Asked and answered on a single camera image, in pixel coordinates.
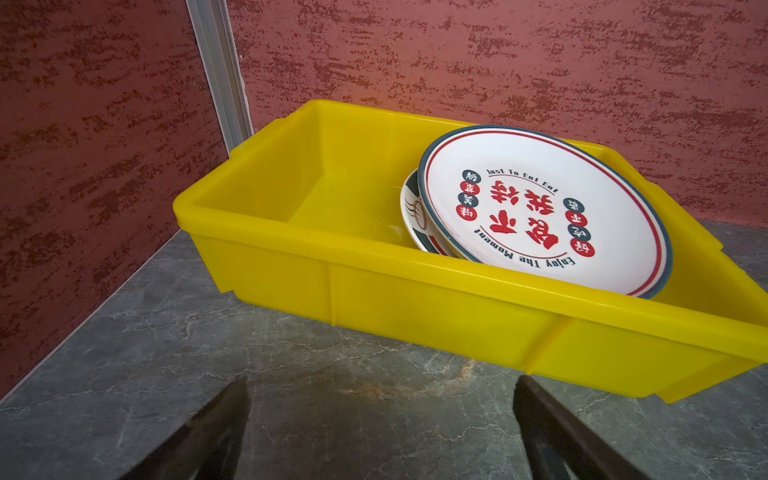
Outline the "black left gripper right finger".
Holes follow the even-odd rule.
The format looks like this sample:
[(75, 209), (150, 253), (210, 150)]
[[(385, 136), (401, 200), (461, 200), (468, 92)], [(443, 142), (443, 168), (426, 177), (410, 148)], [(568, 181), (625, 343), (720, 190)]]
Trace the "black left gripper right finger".
[(647, 477), (528, 375), (516, 383), (513, 412), (534, 479)]

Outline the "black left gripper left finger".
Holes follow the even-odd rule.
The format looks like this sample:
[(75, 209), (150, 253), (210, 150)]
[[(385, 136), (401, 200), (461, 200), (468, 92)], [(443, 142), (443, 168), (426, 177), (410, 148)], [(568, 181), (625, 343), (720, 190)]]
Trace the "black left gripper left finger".
[(250, 412), (239, 377), (122, 477), (124, 479), (232, 479)]

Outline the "white plate red characters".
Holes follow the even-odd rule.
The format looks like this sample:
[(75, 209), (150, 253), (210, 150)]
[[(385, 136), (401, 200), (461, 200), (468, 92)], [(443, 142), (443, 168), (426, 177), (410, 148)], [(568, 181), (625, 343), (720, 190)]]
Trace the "white plate red characters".
[(674, 265), (649, 200), (585, 149), (478, 125), (435, 139), (417, 190), (448, 251), (488, 266), (650, 299)]

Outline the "white plate green red rim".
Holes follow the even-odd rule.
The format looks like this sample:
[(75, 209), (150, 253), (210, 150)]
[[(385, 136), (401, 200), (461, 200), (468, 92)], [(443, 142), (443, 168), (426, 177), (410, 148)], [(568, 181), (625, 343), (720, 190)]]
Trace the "white plate green red rim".
[(406, 230), (416, 246), (425, 252), (460, 258), (450, 243), (441, 235), (423, 203), (418, 185), (418, 171), (406, 179), (400, 193), (400, 208)]

